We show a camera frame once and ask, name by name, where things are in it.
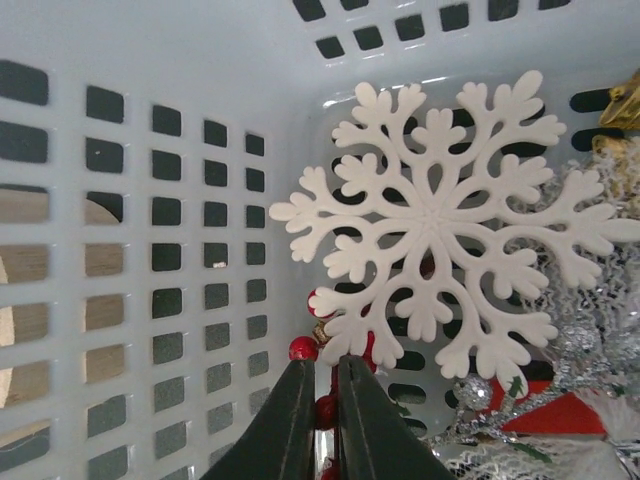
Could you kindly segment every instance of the snowflake ornament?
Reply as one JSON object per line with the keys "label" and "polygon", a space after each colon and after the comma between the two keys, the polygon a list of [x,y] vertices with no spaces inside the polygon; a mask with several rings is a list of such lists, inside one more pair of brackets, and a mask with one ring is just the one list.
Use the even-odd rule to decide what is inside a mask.
{"label": "snowflake ornament", "polygon": [[[337,312],[325,327],[332,337],[322,352],[326,362],[336,364],[348,353],[362,355],[367,334],[372,331],[376,338],[373,361],[395,367],[404,351],[387,323],[386,307],[391,295],[400,288],[413,291],[411,297],[396,304],[396,314],[409,319],[411,339],[431,342],[437,323],[446,324],[454,317],[442,300],[442,294],[449,294],[459,303],[462,327],[436,355],[442,375],[467,376],[469,354],[475,350],[480,376],[497,376],[505,390],[519,376],[525,386],[522,395],[527,394],[520,366],[528,364],[531,357],[509,333],[518,333],[532,345],[544,347],[558,332],[545,312],[506,312],[487,299],[481,286],[485,274],[493,275],[493,293],[501,299],[509,298],[514,291],[535,299],[549,283],[535,268],[535,251],[525,248],[508,253],[505,244],[523,237],[537,240],[554,254],[568,286],[593,288],[600,267],[578,255],[574,246],[609,255],[613,251],[611,242],[640,240],[640,222],[612,218],[612,205],[576,210],[581,202],[603,190],[594,171],[571,172],[561,194],[546,210],[518,213],[510,208],[511,198],[528,204],[539,201],[538,187],[553,177],[553,171],[545,166],[542,157],[521,161],[508,154],[501,158],[499,171],[492,175],[491,159],[502,147],[516,142],[555,145],[558,136],[566,131],[554,115],[523,124],[543,106],[542,100],[534,97],[541,82],[540,72],[530,71],[513,88],[500,85],[490,102],[493,108],[487,106],[486,85],[464,85],[457,100],[473,117],[475,138],[459,154],[451,153],[449,148],[460,142],[466,131],[452,126],[450,109],[429,110],[425,127],[411,132],[422,152],[416,153],[405,143],[404,126],[427,98],[419,85],[401,88],[395,106],[389,91],[377,93],[368,83],[356,87],[359,105],[353,108],[352,115],[360,125],[340,122],[333,130],[333,138],[338,147],[377,147],[387,159],[386,168],[374,153],[365,154],[362,160],[345,155],[335,173],[345,182],[341,187],[343,195],[364,192],[364,201],[356,205],[340,203],[332,196],[325,170],[307,167],[300,185],[313,197],[295,192],[288,203],[276,203],[269,210],[271,218],[287,222],[289,233],[310,229],[291,243],[295,261],[310,262],[325,236],[337,227],[352,227],[361,238],[335,238],[336,249],[323,261],[329,277],[348,275],[351,282],[360,283],[365,279],[367,265],[375,265],[375,275],[364,290],[345,294],[318,288],[310,299],[310,306],[319,317]],[[409,167],[410,177],[403,175],[404,166]],[[430,180],[433,167],[440,171],[437,182]],[[464,167],[471,169],[467,178],[461,178]],[[387,189],[400,192],[404,201],[388,201],[383,194]],[[486,192],[484,202],[465,205],[466,199],[479,191]],[[385,248],[380,240],[389,234],[401,236]],[[465,238],[480,242],[484,253],[469,253],[461,244]],[[424,278],[420,263],[428,252],[435,268],[430,278]],[[392,265],[402,259],[402,270],[393,275]],[[454,263],[464,271],[462,277],[454,274]],[[363,307],[369,304],[366,313]]]}

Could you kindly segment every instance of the silver tinsel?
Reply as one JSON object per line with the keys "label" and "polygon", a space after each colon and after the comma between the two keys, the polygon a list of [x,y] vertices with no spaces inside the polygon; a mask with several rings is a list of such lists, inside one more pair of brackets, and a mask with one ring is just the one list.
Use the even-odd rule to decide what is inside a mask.
{"label": "silver tinsel", "polygon": [[613,332],[604,344],[611,366],[620,372],[640,372],[640,335],[637,327]]}
{"label": "silver tinsel", "polygon": [[553,345],[565,358],[580,358],[599,348],[600,334],[591,326],[569,324],[562,327]]}
{"label": "silver tinsel", "polygon": [[460,402],[472,410],[485,410],[491,402],[493,389],[487,380],[471,374],[455,383],[453,393]]}

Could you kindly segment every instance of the white plastic basket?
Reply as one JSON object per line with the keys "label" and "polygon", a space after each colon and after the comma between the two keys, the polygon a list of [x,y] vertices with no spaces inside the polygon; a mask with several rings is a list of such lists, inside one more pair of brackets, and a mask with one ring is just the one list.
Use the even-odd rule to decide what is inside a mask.
{"label": "white plastic basket", "polygon": [[[456,108],[467,81],[540,70],[558,166],[637,67],[639,18],[637,0],[0,0],[0,479],[199,478],[314,325],[325,269],[291,261],[266,209],[359,153],[330,138],[354,86],[421,82]],[[441,337],[379,373],[422,433],[452,415]]]}

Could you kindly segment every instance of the christmas decoration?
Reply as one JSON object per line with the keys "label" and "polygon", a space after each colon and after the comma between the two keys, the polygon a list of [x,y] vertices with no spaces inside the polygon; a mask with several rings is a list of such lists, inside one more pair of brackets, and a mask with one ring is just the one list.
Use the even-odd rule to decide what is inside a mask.
{"label": "christmas decoration", "polygon": [[338,426],[338,395],[320,397],[316,401],[316,430],[331,430]]}
{"label": "christmas decoration", "polygon": [[596,135],[592,141],[596,153],[591,168],[609,178],[611,196],[619,199],[621,216],[640,218],[640,138],[611,138]]}
{"label": "christmas decoration", "polygon": [[[345,181],[341,187],[344,196],[364,193],[364,200],[355,205],[340,203],[327,186],[325,170],[307,167],[300,185],[313,197],[296,192],[290,202],[275,204],[269,210],[273,219],[286,222],[290,233],[310,229],[291,243],[295,261],[310,262],[327,234],[337,227],[351,227],[361,240],[336,237],[336,250],[323,261],[329,277],[348,275],[351,282],[359,283],[365,279],[367,264],[375,265],[375,276],[364,290],[345,294],[318,288],[309,299],[316,315],[337,312],[325,326],[331,337],[322,351],[326,362],[334,365],[347,353],[362,355],[367,334],[373,332],[373,362],[394,367],[404,351],[386,320],[391,295],[400,288],[413,291],[396,305],[396,313],[409,318],[411,339],[431,342],[437,323],[453,318],[452,310],[441,300],[442,294],[448,294],[459,303],[463,322],[459,334],[436,356],[442,375],[464,378],[469,372],[469,353],[476,350],[481,377],[497,376],[505,390],[518,378],[521,388],[517,397],[527,394],[520,366],[529,363],[531,356],[509,334],[517,333],[531,345],[545,347],[558,330],[545,309],[516,314],[496,307],[485,297],[481,278],[486,273],[493,275],[493,293],[498,298],[517,292],[535,300],[551,280],[539,268],[538,252],[543,248],[557,265],[554,281],[564,288],[593,289],[601,273],[595,256],[611,255],[614,241],[640,239],[640,222],[613,218],[616,209],[601,198],[604,186],[595,171],[572,170],[546,208],[536,209],[532,206],[541,200],[539,187],[554,177],[542,157],[521,162],[507,154],[494,168],[491,158],[502,147],[523,141],[554,145],[566,131],[553,115],[524,122],[543,106],[535,97],[541,82],[542,75],[530,71],[513,88],[499,86],[489,102],[492,108],[487,106],[486,85],[464,85],[457,95],[458,103],[473,118],[476,132],[470,147],[458,154],[449,149],[466,132],[452,125],[449,109],[429,110],[425,127],[411,132],[422,152],[415,153],[405,144],[404,126],[426,99],[418,85],[401,88],[395,108],[391,92],[377,93],[367,83],[356,87],[359,105],[352,113],[360,125],[341,122],[333,137],[338,147],[368,144],[378,148],[386,157],[386,167],[374,153],[365,154],[361,161],[345,155],[335,173]],[[412,180],[402,174],[402,164],[410,168]],[[461,176],[465,167],[472,169],[466,178]],[[388,189],[399,192],[403,201],[388,201]],[[474,197],[478,191],[485,192],[484,199]],[[372,213],[382,219],[372,222],[365,217]],[[385,239],[391,234],[401,236],[389,245]],[[529,243],[514,248],[521,238]],[[481,256],[467,252],[465,242],[469,239],[482,247]],[[430,257],[434,267],[427,279],[428,269],[421,272],[420,266]],[[390,278],[392,265],[401,259],[402,271]],[[453,263],[464,270],[464,281],[454,277]],[[363,316],[362,309],[369,304],[371,310]],[[559,392],[566,388],[563,382],[569,375],[559,376],[563,380],[550,389]]]}
{"label": "christmas decoration", "polygon": [[316,339],[318,345],[320,345],[321,347],[324,347],[331,338],[325,333],[324,325],[325,323],[320,321],[315,327],[313,327],[313,338]]}
{"label": "christmas decoration", "polygon": [[609,90],[611,103],[600,116],[603,127],[640,129],[640,69],[624,85]]}
{"label": "christmas decoration", "polygon": [[318,343],[311,337],[298,337],[289,345],[289,360],[318,359]]}
{"label": "christmas decoration", "polygon": [[478,375],[469,375],[457,381],[453,393],[458,401],[473,410],[485,410],[491,402],[493,389],[487,380]]}
{"label": "christmas decoration", "polygon": [[[637,138],[629,140],[640,145]],[[605,148],[596,151],[591,168],[597,168],[604,190],[592,202],[606,201],[622,215],[628,214],[628,202],[635,198],[618,188],[628,170],[638,167],[635,160],[640,149],[630,149],[626,166],[615,158],[616,152]],[[574,164],[570,169],[579,168]],[[546,194],[557,197],[559,182],[548,186]],[[545,200],[536,208],[546,208]],[[542,249],[532,240],[519,240],[509,248]],[[479,447],[466,451],[450,462],[459,478],[465,479],[638,479],[640,471],[640,245],[627,243],[616,247],[608,257],[598,257],[580,250],[578,253],[597,263],[602,269],[594,289],[567,288],[559,281],[559,266],[553,256],[542,254],[539,269],[551,281],[540,297],[525,300],[525,311],[543,309],[550,313],[552,324],[559,330],[544,353],[554,368],[554,378],[539,391],[522,402],[496,402],[489,411],[476,415],[470,421],[457,415],[457,422],[445,434],[429,439],[430,447],[447,443],[479,443]],[[583,405],[596,415],[599,428],[592,432],[605,433],[603,440],[576,441],[560,437],[521,437],[520,433],[543,433],[527,429],[517,420],[531,417],[528,424],[540,427],[538,412],[556,408],[556,424],[562,416],[583,415],[569,397],[575,393]],[[509,391],[504,398],[512,397]],[[471,408],[464,404],[459,411]],[[559,410],[560,402],[566,403]],[[592,423],[584,417],[583,423]],[[549,433],[587,433],[554,426]]]}

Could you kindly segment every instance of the snowflake arm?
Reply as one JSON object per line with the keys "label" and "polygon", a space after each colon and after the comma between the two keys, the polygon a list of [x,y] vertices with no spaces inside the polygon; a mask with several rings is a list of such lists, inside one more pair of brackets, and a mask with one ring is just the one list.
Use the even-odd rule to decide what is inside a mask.
{"label": "snowflake arm", "polygon": [[[404,125],[413,112],[426,100],[427,95],[419,85],[402,87],[398,92],[398,107],[392,111],[391,92],[379,94],[366,82],[356,87],[359,105],[353,109],[353,117],[365,128],[360,129],[351,122],[340,122],[332,136],[338,147],[366,143],[378,147],[389,161],[389,174],[400,173],[400,160],[408,165],[421,161],[422,156],[411,152],[404,143]],[[382,132],[387,128],[389,136]]]}
{"label": "snowflake arm", "polygon": [[[391,218],[415,216],[414,207],[394,205],[383,198],[384,184],[377,181],[380,176],[375,173],[375,169],[372,170],[370,160],[369,157],[368,162],[362,164],[354,157],[350,157],[344,158],[343,161],[346,163],[340,165],[343,168],[339,170],[339,173],[343,179],[347,180],[343,189],[346,187],[348,194],[353,195],[361,189],[368,192],[365,201],[359,205],[345,205],[338,202],[327,187],[324,169],[307,167],[304,170],[304,176],[300,179],[300,185],[313,193],[315,199],[303,193],[294,192],[289,198],[289,203],[276,203],[271,206],[269,215],[275,220],[287,222],[287,232],[299,233],[311,228],[308,234],[291,242],[292,258],[295,261],[303,260],[309,263],[315,257],[318,246],[324,237],[340,226],[354,227],[362,235],[374,233],[377,235],[376,239],[389,232],[389,230],[385,230],[388,223],[376,222],[374,226],[362,218],[368,213],[376,212]],[[409,202],[417,201],[415,190],[406,179],[396,179],[392,184],[400,189]],[[329,213],[332,216],[323,217],[321,213]],[[344,241],[341,245],[342,249],[347,248]]]}
{"label": "snowflake arm", "polygon": [[[376,336],[372,351],[374,362],[393,368],[397,359],[404,355],[404,350],[391,332],[385,316],[389,298],[398,288],[397,280],[387,282],[388,269],[386,276],[380,271],[372,284],[359,293],[349,295],[322,288],[317,289],[316,295],[311,298],[310,305],[317,309],[319,315],[323,312],[344,311],[325,326],[325,332],[332,338],[325,346],[322,358],[330,365],[337,364],[342,355],[362,355],[369,331]],[[369,303],[370,311],[363,317],[362,308]]]}

